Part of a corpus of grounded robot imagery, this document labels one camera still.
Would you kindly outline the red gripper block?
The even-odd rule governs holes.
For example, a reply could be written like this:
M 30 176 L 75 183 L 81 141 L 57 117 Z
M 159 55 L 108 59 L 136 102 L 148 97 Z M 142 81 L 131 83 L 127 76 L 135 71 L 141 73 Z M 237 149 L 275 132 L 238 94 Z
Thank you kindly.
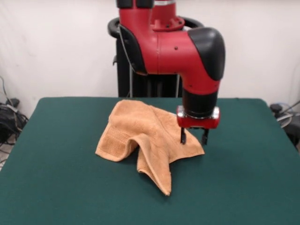
M 177 113 L 177 123 L 181 127 L 180 129 L 180 143 L 185 144 L 187 141 L 185 129 L 186 128 L 204 128 L 201 138 L 201 144 L 207 145 L 209 129 L 215 129 L 220 122 L 220 114 L 212 115 L 208 118 L 197 119 L 187 116 L 183 112 Z

